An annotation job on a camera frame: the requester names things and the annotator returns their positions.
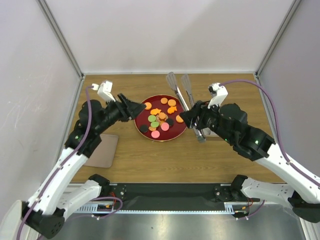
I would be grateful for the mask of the round orange sandwich cookie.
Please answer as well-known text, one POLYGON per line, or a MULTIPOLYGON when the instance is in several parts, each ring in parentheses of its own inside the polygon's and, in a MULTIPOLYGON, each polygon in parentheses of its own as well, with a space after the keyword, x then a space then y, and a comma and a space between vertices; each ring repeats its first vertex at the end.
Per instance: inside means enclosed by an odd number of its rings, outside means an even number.
POLYGON ((180 115, 177 115, 177 116, 175 117, 175 120, 176 120, 178 123, 183 123, 183 122, 184 122, 184 120, 180 117, 180 115))

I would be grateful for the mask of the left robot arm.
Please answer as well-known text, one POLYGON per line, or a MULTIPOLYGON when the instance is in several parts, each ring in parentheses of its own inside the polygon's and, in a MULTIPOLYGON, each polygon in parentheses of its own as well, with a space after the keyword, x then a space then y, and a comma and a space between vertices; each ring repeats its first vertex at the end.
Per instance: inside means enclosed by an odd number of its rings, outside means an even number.
POLYGON ((87 99, 82 104, 79 119, 55 166, 35 194, 22 203, 22 225, 28 225, 41 236, 52 239, 81 206, 95 199, 110 199, 110 182, 98 174, 90 176, 68 196, 64 191, 101 143, 101 134, 118 121, 134 120, 146 107, 121 93, 118 98, 108 102, 106 107, 95 99, 87 99))

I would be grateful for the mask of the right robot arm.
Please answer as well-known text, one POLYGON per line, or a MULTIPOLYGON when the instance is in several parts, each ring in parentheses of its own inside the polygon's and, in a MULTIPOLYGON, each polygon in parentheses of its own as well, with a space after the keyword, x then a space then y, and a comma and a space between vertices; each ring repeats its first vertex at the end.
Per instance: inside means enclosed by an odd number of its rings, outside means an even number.
POLYGON ((188 128, 209 128, 238 155, 271 170, 285 182, 273 184, 237 175, 230 188, 234 200, 249 197, 277 203, 308 222, 319 223, 320 178, 282 152, 269 134, 249 125, 247 113, 237 104, 208 107, 207 102, 198 101, 180 117, 188 128))

